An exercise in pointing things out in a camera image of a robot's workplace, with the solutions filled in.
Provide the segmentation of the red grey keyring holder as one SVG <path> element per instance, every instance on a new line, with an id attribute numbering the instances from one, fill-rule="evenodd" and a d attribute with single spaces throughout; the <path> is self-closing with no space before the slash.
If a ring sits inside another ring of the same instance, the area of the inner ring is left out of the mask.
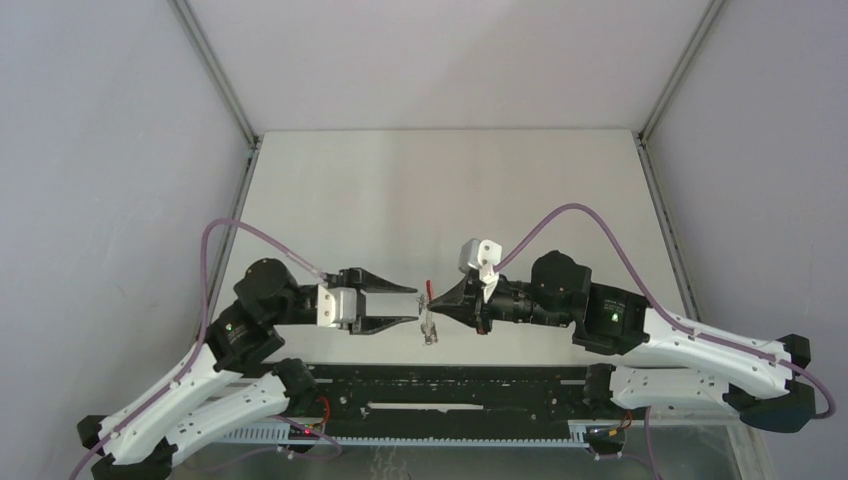
<path id="1" fill-rule="evenodd" d="M 429 310 L 429 304 L 434 299 L 434 290 L 431 280 L 425 281 L 424 292 L 419 296 L 419 315 L 421 318 L 420 330 L 423 335 L 424 345 L 431 346 L 438 342 L 438 334 L 433 319 L 433 312 Z"/>

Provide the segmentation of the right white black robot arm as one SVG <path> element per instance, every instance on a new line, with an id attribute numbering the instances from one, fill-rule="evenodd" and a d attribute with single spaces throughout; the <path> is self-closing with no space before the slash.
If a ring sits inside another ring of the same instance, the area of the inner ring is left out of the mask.
<path id="1" fill-rule="evenodd" d="M 645 296 L 592 282 L 590 268 L 559 251 L 539 257 L 529 281 L 486 283 L 472 267 L 464 272 L 429 311 L 481 335 L 497 321 L 570 327 L 573 344 L 588 352 L 645 364 L 588 368 L 581 402 L 593 417 L 652 406 L 724 410 L 756 429 L 796 433 L 816 414 L 815 391 L 796 371 L 810 362 L 802 336 L 756 340 L 686 318 L 669 322 Z"/>

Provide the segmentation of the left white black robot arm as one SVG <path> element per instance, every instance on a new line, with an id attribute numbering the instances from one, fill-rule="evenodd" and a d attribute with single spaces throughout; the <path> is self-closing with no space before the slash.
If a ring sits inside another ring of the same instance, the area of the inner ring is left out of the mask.
<path id="1" fill-rule="evenodd" d="M 317 383 L 297 358 L 271 365 L 236 393 L 217 394 L 258 372 L 284 346 L 277 327 L 376 334 L 412 318 L 368 314 L 368 295 L 415 291 L 361 267 L 301 285 L 278 259 L 254 262 L 234 286 L 235 301 L 201 329 L 198 343 L 169 373 L 123 409 L 78 422 L 81 444 L 97 459 L 93 478 L 166 479 L 188 457 L 233 430 L 266 417 L 308 414 L 318 397 Z"/>

